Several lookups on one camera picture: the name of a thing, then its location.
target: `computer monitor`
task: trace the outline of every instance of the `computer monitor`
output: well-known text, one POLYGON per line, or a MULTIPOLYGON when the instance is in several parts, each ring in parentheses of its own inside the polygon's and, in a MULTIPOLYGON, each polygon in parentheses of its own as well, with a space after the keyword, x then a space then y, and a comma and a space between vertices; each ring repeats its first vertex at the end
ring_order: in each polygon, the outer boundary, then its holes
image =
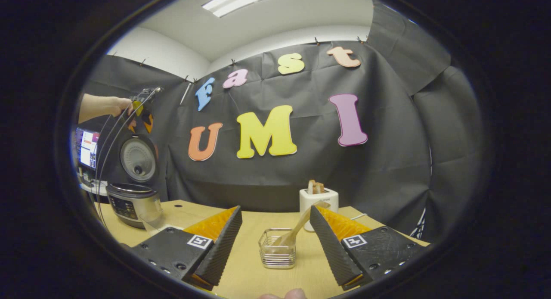
POLYGON ((94 170, 96 168, 99 137, 99 132, 82 128, 77 128, 75 133, 75 150, 79 163, 94 170))

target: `wire basket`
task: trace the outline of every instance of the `wire basket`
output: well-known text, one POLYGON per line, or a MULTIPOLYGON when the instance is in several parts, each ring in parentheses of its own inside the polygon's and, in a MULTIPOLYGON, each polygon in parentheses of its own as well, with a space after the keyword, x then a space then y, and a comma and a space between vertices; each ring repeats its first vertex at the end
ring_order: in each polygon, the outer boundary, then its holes
POLYGON ((260 259, 266 268, 289 269, 295 266, 297 256, 297 242, 292 246, 272 246, 283 234, 290 232, 291 228, 270 228, 258 240, 260 247, 260 259))

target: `rice cooker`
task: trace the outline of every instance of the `rice cooker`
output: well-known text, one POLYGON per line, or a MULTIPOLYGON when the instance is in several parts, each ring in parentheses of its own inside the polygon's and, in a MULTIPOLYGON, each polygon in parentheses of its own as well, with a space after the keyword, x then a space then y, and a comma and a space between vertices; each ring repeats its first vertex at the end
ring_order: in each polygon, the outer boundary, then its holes
POLYGON ((147 186, 112 183, 106 189, 109 203, 117 217, 132 227, 145 229, 144 222, 161 216, 159 194, 147 186))

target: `orange letter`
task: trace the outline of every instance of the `orange letter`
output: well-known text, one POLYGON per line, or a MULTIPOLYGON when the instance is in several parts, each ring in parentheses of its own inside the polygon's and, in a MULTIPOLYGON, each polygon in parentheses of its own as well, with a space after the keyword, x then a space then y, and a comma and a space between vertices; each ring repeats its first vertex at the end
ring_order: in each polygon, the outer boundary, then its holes
POLYGON ((337 63, 342 65, 343 67, 357 67, 362 62, 360 60, 352 60, 348 56, 348 54, 353 53, 350 49, 343 49, 342 47, 335 47, 327 52, 329 55, 333 55, 335 57, 335 60, 337 60, 337 63))
POLYGON ((222 128, 222 124, 217 122, 208 126, 210 135, 208 137, 207 149, 199 150, 199 141, 201 140, 201 134, 205 131, 205 127, 195 127, 191 129, 191 138, 189 139, 189 148, 187 154, 193 161, 205 161, 214 153, 216 148, 216 140, 218 138, 218 130, 222 128))

